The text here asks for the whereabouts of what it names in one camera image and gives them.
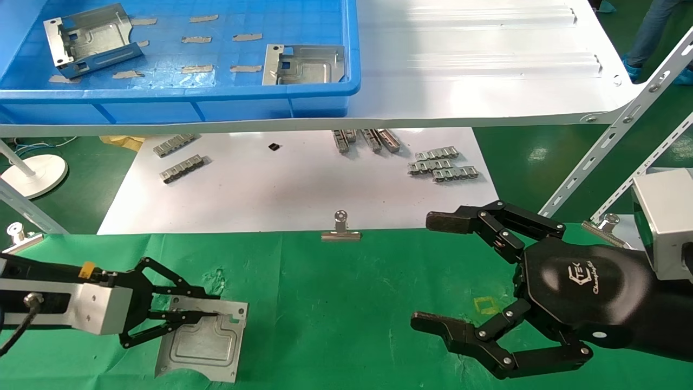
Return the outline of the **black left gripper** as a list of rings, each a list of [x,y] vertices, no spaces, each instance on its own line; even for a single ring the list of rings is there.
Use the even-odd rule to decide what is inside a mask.
[[[173,286],[153,284],[144,271],[152,269]],[[168,335],[183,325],[195,325],[216,315],[148,315],[153,295],[218,300],[200,286],[150,257],[142,257],[135,270],[109,271],[94,264],[83,266],[40,262],[2,254],[2,330],[15,330],[28,319],[44,330],[74,329],[92,335],[119,335],[125,349]],[[134,335],[128,332],[145,319],[163,323]]]

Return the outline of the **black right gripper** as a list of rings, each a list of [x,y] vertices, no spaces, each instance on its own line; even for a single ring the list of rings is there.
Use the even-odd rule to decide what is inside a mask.
[[[426,228],[476,234],[509,264],[521,262],[523,299],[481,326],[422,311],[410,319],[413,330],[440,336],[448,352],[477,360],[494,377],[577,370],[593,356],[581,341],[613,349],[657,349],[654,316],[648,313],[657,278],[644,252],[564,242],[564,225],[500,200],[451,213],[431,211]],[[515,232],[539,242],[525,250]],[[498,341],[525,319],[559,346],[520,352],[502,348]]]

